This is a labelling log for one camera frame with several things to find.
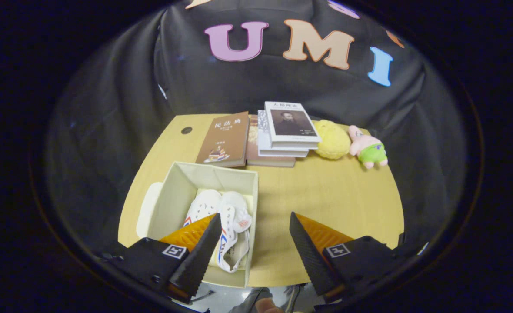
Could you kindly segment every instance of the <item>table surface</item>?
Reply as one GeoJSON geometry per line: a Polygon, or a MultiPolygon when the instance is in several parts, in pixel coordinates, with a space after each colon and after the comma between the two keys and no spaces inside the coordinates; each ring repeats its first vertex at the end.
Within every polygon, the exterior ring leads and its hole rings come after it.
{"type": "MultiPolygon", "coordinates": [[[[178,115],[171,121],[131,184],[121,212],[119,243],[130,247],[139,240],[137,218],[149,186],[162,182],[174,161],[195,162],[212,119],[223,115],[178,115]],[[183,135],[181,130],[185,127],[193,130],[183,135]]],[[[403,210],[389,166],[367,170],[349,154],[328,160],[310,151],[306,158],[298,158],[293,168],[243,168],[259,173],[249,286],[288,286],[310,281],[290,236],[292,211],[352,238],[369,235],[390,248],[397,247],[403,232],[403,210]]]]}

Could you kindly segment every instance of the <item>orange letter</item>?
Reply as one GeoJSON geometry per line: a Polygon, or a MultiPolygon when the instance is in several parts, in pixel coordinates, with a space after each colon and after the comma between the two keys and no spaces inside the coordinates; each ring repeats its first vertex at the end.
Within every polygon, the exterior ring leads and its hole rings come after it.
{"type": "Polygon", "coordinates": [[[288,60],[306,60],[303,46],[309,50],[310,57],[314,62],[330,52],[324,59],[328,66],[346,70],[350,67],[347,63],[347,55],[350,53],[350,44],[355,40],[352,36],[334,30],[326,38],[322,39],[314,26],[304,20],[285,20],[284,23],[292,30],[290,49],[284,52],[284,58],[288,60]]]}

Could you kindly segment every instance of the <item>book cover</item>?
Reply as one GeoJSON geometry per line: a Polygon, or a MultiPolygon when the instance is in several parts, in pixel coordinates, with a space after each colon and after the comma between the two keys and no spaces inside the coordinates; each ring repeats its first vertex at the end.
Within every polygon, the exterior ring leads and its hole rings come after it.
{"type": "Polygon", "coordinates": [[[300,103],[266,101],[264,106],[272,148],[318,148],[320,136],[300,103]]]}
{"type": "Polygon", "coordinates": [[[305,148],[275,148],[272,149],[270,141],[270,126],[265,110],[258,110],[258,155],[261,157],[292,157],[304,158],[309,149],[305,148]]]}
{"type": "Polygon", "coordinates": [[[247,165],[248,166],[284,166],[293,167],[295,158],[261,157],[259,156],[259,115],[251,115],[249,120],[249,134],[247,135],[247,165]]]}
{"type": "Polygon", "coordinates": [[[196,163],[234,167],[245,165],[249,112],[213,119],[196,163]]]}

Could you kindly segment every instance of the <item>patrick star plush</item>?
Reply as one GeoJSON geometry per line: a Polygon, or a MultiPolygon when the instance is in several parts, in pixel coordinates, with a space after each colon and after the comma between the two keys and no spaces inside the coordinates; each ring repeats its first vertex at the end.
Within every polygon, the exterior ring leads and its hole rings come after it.
{"type": "Polygon", "coordinates": [[[386,150],[380,140],[365,135],[355,125],[350,126],[348,133],[351,138],[350,155],[357,155],[364,167],[372,168],[375,162],[378,162],[380,166],[388,164],[386,150]]]}

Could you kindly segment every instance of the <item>open box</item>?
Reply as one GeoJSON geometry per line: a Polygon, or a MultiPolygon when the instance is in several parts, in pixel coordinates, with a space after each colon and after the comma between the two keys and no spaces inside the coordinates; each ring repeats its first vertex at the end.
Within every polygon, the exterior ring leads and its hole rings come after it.
{"type": "Polygon", "coordinates": [[[257,223],[258,173],[194,163],[174,162],[163,182],[153,183],[141,205],[137,221],[139,238],[160,240],[183,226],[191,202],[203,190],[239,192],[247,202],[253,222],[249,227],[249,252],[239,269],[228,273],[212,261],[203,277],[205,283],[244,288],[249,281],[257,223]]]}

